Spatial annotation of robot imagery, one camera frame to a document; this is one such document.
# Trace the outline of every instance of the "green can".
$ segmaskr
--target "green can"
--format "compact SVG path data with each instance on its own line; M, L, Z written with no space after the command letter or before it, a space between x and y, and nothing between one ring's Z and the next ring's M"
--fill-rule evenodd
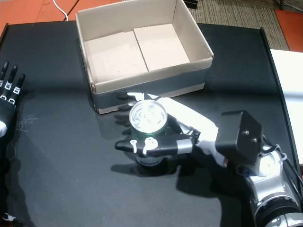
M155 100L142 100L136 103L130 113L129 121L132 127L134 139L145 139L164 134L167 123L167 112L164 107ZM137 162L146 167L158 165L164 157L148 157L136 155Z

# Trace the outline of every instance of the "cardboard box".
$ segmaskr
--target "cardboard box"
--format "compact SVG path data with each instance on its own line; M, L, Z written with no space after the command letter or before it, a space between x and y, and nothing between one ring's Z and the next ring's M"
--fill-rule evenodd
M98 113L121 92L178 96L203 88L213 52L183 0L131 0L79 11L83 61Z

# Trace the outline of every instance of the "black tabletop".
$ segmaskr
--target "black tabletop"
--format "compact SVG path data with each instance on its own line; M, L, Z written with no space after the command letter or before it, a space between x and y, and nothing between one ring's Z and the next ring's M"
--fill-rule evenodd
M262 30L199 25L214 52L205 90L176 97L219 123L247 110L297 165ZM146 175L114 149L126 129L93 111L75 22L9 26L0 50L27 75L7 145L9 213L29 226L251 226L240 177L196 153Z

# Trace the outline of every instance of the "robotic hand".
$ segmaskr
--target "robotic hand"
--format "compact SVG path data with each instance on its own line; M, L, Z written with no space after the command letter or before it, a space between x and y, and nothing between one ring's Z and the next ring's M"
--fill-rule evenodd
M118 141L116 149L133 152L140 165L158 165L164 156L191 153L198 147L227 167L234 163L250 190L250 206L257 227L303 226L302 195L287 168L301 177L279 145L263 135L261 125L246 111L222 114L220 127L189 107L167 97L129 92L120 99L133 101L122 106L131 110L133 139ZM164 125L173 121L175 134Z
M3 137L13 118L21 86L25 75L21 74L15 87L13 88L14 78L16 76L18 65L14 65L7 81L4 83L5 74L8 70L9 62L6 61L0 72L0 138Z

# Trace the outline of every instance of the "white robotic hand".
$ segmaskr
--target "white robotic hand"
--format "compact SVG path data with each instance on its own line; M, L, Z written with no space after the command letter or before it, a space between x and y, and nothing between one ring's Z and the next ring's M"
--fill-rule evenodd
M179 130L173 135L151 133L148 138L136 136L132 140L118 141L116 149L154 158L190 153L193 147L199 147L204 154L212 155L220 166L226 167L228 162L236 164L238 173L250 187L250 205L257 227L303 226L302 195L290 174L283 171L283 162L289 166L291 162L278 145L273 146L266 139L261 125L246 111L223 113L218 128L211 120L171 98L135 92L119 98L132 99L121 110L135 108L136 102L156 101ZM152 112L153 108L146 108L141 115L149 115L149 110ZM295 168L291 166L291 169L303 185Z

